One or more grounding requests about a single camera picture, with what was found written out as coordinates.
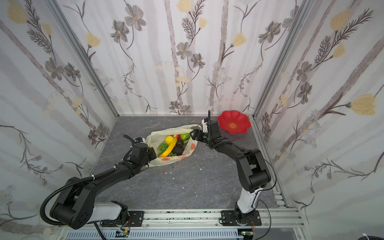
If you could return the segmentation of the cream printed plastic bag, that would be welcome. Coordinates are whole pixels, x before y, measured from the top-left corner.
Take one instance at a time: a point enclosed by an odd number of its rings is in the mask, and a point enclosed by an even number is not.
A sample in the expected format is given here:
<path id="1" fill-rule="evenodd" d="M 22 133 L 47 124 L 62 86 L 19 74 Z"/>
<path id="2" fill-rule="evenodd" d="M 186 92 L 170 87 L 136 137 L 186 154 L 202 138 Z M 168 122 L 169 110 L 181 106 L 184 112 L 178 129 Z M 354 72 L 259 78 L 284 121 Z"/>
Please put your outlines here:
<path id="1" fill-rule="evenodd" d="M 191 132 L 201 130 L 197 124 L 185 125 L 152 132 L 145 140 L 148 147 L 155 150 L 157 158 L 150 161 L 150 167 L 160 167 L 179 162 L 195 151 L 198 141 L 193 140 Z"/>

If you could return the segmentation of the red flower-shaped plate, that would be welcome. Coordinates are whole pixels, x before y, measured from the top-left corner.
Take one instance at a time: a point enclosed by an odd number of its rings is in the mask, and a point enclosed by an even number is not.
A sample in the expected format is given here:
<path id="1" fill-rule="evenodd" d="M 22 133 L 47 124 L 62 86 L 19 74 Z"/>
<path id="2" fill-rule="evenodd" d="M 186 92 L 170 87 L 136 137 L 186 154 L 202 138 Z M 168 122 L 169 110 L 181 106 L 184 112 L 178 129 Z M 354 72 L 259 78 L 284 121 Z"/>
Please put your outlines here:
<path id="1" fill-rule="evenodd" d="M 245 134 L 251 128 L 249 117 L 239 111 L 224 111 L 218 121 L 220 128 L 231 135 Z"/>

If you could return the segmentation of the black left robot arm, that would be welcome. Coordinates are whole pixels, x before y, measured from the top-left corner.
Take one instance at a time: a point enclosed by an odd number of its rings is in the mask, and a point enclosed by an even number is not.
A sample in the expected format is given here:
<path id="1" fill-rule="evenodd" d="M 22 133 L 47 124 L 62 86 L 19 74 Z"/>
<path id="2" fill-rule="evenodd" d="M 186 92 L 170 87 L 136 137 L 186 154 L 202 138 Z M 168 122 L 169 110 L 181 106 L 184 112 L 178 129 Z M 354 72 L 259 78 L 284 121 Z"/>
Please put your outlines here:
<path id="1" fill-rule="evenodd" d="M 96 197 L 140 173 L 157 156 L 154 148 L 145 143 L 136 143 L 128 158 L 91 177 L 69 179 L 43 201 L 40 208 L 42 220 L 50 225 L 69 226 L 75 230 L 92 222 Z"/>

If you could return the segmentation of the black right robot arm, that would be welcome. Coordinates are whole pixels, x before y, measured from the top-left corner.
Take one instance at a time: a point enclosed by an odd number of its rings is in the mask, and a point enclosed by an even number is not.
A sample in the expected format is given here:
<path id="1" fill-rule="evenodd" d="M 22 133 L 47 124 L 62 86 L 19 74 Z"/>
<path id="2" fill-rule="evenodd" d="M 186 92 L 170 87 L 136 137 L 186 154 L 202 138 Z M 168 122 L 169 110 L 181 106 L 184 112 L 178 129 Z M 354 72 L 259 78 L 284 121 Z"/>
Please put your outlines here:
<path id="1" fill-rule="evenodd" d="M 267 162 L 260 150 L 240 147 L 221 135 L 217 121 L 209 118 L 202 120 L 203 129 L 190 132 L 193 140 L 205 143 L 209 149 L 224 154 L 235 161 L 242 192 L 235 204 L 234 214 L 237 221 L 250 217 L 256 209 L 260 193 L 272 180 Z"/>

